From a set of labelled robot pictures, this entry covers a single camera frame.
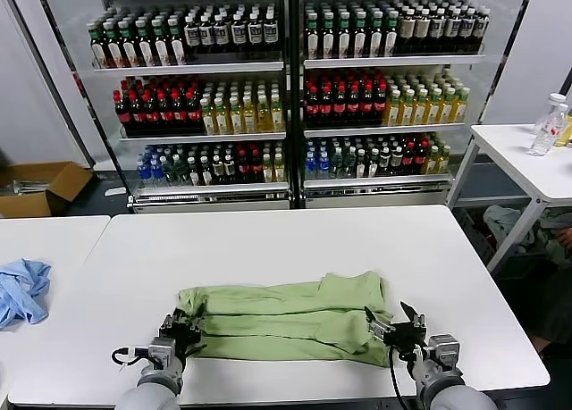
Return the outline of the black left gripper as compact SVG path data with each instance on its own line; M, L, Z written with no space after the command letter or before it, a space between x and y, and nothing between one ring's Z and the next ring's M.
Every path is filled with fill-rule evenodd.
M202 331L205 323L204 305L196 308L193 314L187 317L187 324L181 323L181 310L174 309L167 314L161 325L161 336L175 340L175 355L185 362L189 356L202 351Z

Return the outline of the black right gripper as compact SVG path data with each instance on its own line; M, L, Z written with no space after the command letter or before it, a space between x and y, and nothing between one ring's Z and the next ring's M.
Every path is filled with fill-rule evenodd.
M401 309L409 322L398 322L390 325L378 319L367 306L364 307L368 330L377 338L384 339L387 334L387 345L397 349L401 355L413 354L418 347L425 347L425 316L419 314L411 305L401 301Z

